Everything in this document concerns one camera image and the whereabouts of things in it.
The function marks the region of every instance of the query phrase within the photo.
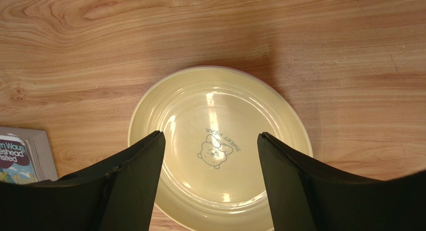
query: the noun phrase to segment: book cover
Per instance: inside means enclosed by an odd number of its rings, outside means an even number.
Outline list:
[[[37,182],[25,142],[14,135],[0,135],[0,181],[12,184]]]

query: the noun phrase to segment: book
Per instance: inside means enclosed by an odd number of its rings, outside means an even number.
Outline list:
[[[46,131],[0,127],[0,182],[24,185],[57,179]]]

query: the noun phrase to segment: plate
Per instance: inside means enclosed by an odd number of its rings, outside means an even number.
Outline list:
[[[155,130],[166,138],[155,205],[193,231],[273,229],[259,133],[312,157],[289,103],[261,80],[226,67],[187,68],[151,87],[131,117],[128,145]]]

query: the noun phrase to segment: wood grain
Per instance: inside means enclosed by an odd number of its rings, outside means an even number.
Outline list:
[[[126,148],[153,83],[250,73],[317,159],[376,179],[426,168],[426,0],[0,0],[0,125],[47,130],[60,176]],[[186,230],[154,209],[151,230]]]

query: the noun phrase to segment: ceramic plate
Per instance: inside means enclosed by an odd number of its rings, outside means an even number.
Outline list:
[[[131,118],[128,145],[155,130],[166,138],[155,205],[194,231],[273,229],[259,133],[312,156],[289,103],[259,79],[225,67],[184,69],[151,87]]]

